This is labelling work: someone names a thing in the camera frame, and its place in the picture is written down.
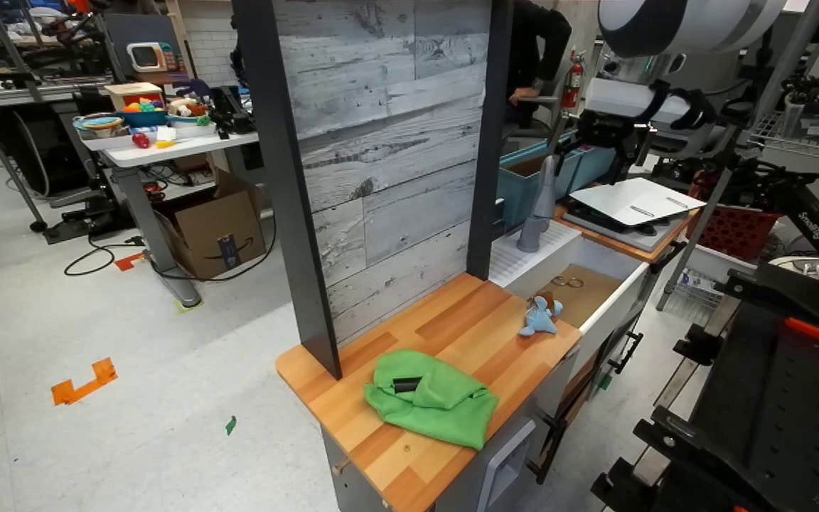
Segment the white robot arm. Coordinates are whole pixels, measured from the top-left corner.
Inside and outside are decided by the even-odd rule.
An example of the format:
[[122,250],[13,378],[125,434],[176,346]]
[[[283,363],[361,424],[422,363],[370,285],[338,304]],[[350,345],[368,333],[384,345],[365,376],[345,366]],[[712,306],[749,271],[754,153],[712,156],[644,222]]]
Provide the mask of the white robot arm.
[[[600,0],[603,42],[618,56],[722,55],[764,36],[788,0]],[[634,123],[661,123],[675,130],[715,120],[702,94],[668,82],[620,82],[596,76],[587,107]]]

